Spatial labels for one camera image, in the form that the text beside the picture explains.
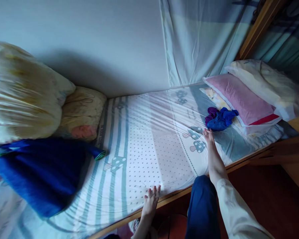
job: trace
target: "blue towel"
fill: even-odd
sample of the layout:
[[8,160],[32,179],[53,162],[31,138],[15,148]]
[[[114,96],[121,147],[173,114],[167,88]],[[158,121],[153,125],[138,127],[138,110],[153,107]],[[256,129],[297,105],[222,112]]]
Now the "blue towel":
[[76,192],[86,152],[105,152],[77,140],[25,139],[0,147],[0,175],[43,217],[62,211]]
[[207,127],[213,131],[223,131],[232,124],[233,118],[239,115],[237,110],[229,111],[225,107],[216,114],[216,117],[207,123]]

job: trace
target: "pink pillowcase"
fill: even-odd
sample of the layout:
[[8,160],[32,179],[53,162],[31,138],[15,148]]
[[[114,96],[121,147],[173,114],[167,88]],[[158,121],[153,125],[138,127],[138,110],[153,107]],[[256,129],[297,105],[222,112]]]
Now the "pink pillowcase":
[[264,117],[272,115],[273,106],[259,98],[240,79],[232,74],[222,74],[204,79],[205,83],[216,91],[226,103],[239,113],[242,126],[250,125]]

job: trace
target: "fitted bed sheet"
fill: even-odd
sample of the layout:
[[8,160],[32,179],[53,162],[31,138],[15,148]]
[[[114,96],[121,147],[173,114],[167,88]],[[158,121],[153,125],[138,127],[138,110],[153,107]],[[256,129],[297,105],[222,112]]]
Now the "fitted bed sheet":
[[[107,101],[94,144],[107,150],[90,159],[82,189],[65,211],[39,218],[4,182],[0,183],[0,238],[85,238],[140,209],[148,188],[166,195],[208,173],[202,136],[208,107],[215,106],[197,84]],[[215,132],[225,165],[277,141],[275,125],[261,137],[240,133],[238,121]]]

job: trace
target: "wooden bed frame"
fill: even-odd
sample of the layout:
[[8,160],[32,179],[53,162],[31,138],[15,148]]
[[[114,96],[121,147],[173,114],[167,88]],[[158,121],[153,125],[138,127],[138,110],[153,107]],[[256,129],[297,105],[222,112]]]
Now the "wooden bed frame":
[[[257,43],[259,43],[261,37],[265,34],[267,28],[272,22],[273,18],[279,12],[279,10],[284,6],[286,0],[266,0],[263,5],[253,27],[251,28],[249,34],[246,37],[241,49],[239,50],[236,60],[243,60],[250,58],[253,50],[256,48]],[[299,132],[299,117],[288,122],[295,130]],[[247,156],[237,162],[226,167],[227,173],[230,173],[244,165],[273,165],[281,164],[286,172],[291,176],[295,183],[299,186],[299,136],[295,138],[290,138],[282,141],[278,141],[256,151],[250,156]],[[157,208],[160,208],[177,198],[180,198],[188,193],[190,193],[192,187],[185,188],[183,190],[178,190],[170,193],[159,199]],[[128,217],[104,228],[103,230],[90,236],[90,239],[95,239],[103,236],[106,233],[113,231],[114,229],[125,225],[126,223],[139,218],[141,216],[142,209],[139,209],[129,215]]]

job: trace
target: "curtain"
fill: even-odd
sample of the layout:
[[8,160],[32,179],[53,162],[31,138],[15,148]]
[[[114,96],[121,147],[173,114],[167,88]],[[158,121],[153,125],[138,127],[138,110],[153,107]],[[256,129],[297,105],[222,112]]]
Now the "curtain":
[[277,14],[253,53],[299,83],[299,0],[289,1]]
[[160,0],[169,85],[226,73],[259,0]]

